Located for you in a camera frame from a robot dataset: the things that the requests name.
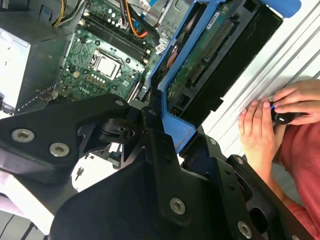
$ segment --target silver screw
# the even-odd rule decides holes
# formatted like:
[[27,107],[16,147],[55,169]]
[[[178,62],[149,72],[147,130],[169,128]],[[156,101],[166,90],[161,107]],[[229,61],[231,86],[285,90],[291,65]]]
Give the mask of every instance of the silver screw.
[[11,137],[19,143],[29,143],[35,139],[35,134],[29,129],[19,128],[11,133]]
[[243,221],[238,221],[238,229],[242,233],[243,236],[245,236],[247,239],[252,238],[252,232],[251,229],[248,227],[248,225]]
[[65,157],[69,154],[70,148],[62,142],[51,144],[50,153],[55,157]]
[[184,202],[177,197],[171,198],[170,207],[178,215],[183,215],[186,212],[186,206]]
[[151,113],[151,114],[152,114],[152,115],[154,115],[154,116],[157,116],[156,111],[155,111],[155,110],[153,110],[153,109],[150,109],[150,110],[149,110],[149,113]]
[[240,157],[237,157],[236,158],[236,161],[240,164],[244,164],[244,161],[240,158]]
[[118,105],[120,105],[120,106],[123,106],[123,105],[124,105],[124,103],[123,103],[122,101],[120,101],[120,100],[115,100],[115,103],[118,104]]
[[213,145],[217,145],[217,142],[215,140],[213,140],[212,138],[210,138],[210,142],[213,144]]

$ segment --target blue plastic bracket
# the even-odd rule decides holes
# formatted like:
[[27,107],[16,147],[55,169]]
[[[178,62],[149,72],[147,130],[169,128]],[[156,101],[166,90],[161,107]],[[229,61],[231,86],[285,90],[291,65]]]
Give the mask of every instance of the blue plastic bracket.
[[[174,79],[176,73],[188,57],[190,51],[196,44],[197,40],[201,36],[202,32],[205,30],[206,26],[208,25],[210,19],[212,18],[217,6],[219,3],[225,2],[225,0],[195,0],[190,8],[188,9],[187,13],[185,14],[180,26],[178,27],[176,33],[172,37],[171,42],[169,43],[168,47],[164,51],[161,59],[155,66],[153,72],[151,73],[150,77],[148,78],[148,86],[151,85],[151,77],[156,73],[157,69],[159,68],[160,64],[163,62],[164,58],[167,56],[170,47],[173,46],[176,42],[178,37],[178,33],[181,31],[184,23],[187,20],[191,10],[195,6],[197,2],[203,3],[207,2],[208,5],[203,12],[200,20],[196,24],[193,32],[191,33],[190,37],[186,41],[185,45],[183,46],[182,50],[180,51],[179,55],[177,56],[176,60],[174,61],[172,67],[163,78],[161,83],[158,86],[158,89],[162,92],[162,122],[164,126],[164,131],[172,136],[173,143],[177,153],[179,153],[182,148],[187,144],[190,138],[195,134],[196,128],[192,124],[176,117],[168,112],[167,109],[167,87],[170,82]],[[273,9],[278,11],[282,14],[285,18],[289,18],[293,16],[301,7],[301,2],[299,0],[263,0],[265,4],[268,4]]]

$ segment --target cpu socket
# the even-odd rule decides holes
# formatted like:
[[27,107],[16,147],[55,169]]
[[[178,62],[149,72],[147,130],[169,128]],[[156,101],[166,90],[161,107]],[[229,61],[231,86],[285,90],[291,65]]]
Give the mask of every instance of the cpu socket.
[[90,61],[89,68],[114,80],[121,69],[122,60],[116,59],[108,53],[96,49]]

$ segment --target yellow wire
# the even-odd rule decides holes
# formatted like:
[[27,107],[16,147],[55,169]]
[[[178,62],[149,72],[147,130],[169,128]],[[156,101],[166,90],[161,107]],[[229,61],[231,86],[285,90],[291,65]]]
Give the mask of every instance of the yellow wire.
[[55,23],[55,27],[57,27],[57,25],[59,23],[61,23],[62,18],[64,17],[64,13],[65,13],[65,1],[61,0],[61,10],[60,10],[60,15],[59,18],[57,19],[56,23]]

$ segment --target person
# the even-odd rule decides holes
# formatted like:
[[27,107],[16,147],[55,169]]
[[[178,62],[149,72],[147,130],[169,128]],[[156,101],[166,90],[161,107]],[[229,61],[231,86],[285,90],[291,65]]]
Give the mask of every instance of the person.
[[[306,113],[273,128],[267,97],[254,100],[239,117],[239,136],[248,164],[309,233],[320,240],[320,80],[296,82],[273,97],[276,113]],[[292,176],[304,206],[291,200],[271,175],[273,159]]]

